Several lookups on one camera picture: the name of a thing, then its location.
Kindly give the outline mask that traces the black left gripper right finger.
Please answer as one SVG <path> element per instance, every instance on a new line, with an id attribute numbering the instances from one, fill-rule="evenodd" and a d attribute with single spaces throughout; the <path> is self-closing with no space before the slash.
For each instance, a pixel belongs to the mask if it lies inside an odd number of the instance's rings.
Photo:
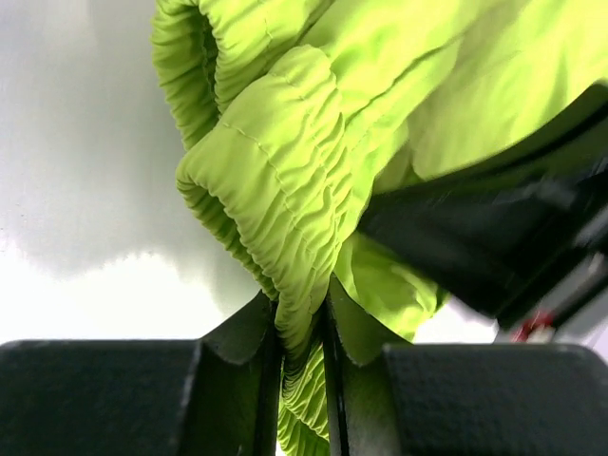
<path id="1" fill-rule="evenodd" d="M 333 455 L 603 455 L 607 367 L 565 344 L 412 345 L 332 280 L 323 350 Z"/>

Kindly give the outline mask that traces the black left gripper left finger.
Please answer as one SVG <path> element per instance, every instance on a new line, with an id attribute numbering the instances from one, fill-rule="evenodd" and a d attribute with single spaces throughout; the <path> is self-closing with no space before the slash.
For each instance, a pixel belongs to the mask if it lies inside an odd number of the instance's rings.
<path id="1" fill-rule="evenodd" d="M 272 455 L 281 354 L 259 294 L 199 339 L 1 348 L 5 455 Z"/>

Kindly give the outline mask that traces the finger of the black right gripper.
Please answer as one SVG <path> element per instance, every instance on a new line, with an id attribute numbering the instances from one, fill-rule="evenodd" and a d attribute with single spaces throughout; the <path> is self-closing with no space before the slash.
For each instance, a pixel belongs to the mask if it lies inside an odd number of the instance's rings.
<path id="1" fill-rule="evenodd" d="M 376 196 L 359 230 L 475 311 L 520 318 L 601 251 L 606 205 L 607 143 L 591 139 Z"/>

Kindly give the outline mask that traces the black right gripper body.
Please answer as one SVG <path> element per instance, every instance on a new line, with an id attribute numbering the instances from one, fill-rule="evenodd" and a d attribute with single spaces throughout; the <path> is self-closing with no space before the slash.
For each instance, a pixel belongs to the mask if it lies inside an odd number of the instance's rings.
<path id="1" fill-rule="evenodd" d="M 579 237 L 576 246 L 580 261 L 516 324 L 500 329 L 497 343 L 599 341 L 607 326 L 607 229 Z"/>

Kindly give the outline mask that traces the lime green shorts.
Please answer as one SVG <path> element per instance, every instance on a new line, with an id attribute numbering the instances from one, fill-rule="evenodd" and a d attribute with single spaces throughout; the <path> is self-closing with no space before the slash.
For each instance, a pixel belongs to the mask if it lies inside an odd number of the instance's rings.
<path id="1" fill-rule="evenodd" d="M 355 231 L 374 193 L 488 158 L 607 75 L 603 1 L 160 1 L 186 205 L 277 302 L 277 440 L 329 453 L 314 314 L 336 276 L 407 340 L 444 304 Z"/>

